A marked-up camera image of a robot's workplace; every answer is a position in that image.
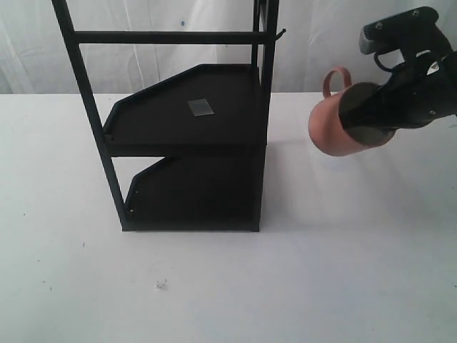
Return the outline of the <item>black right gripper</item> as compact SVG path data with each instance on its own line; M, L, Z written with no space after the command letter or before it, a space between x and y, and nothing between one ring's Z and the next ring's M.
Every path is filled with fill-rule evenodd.
M456 113L456 52L437 28L398 35L402 67L385 84L344 81L343 128L415 129Z

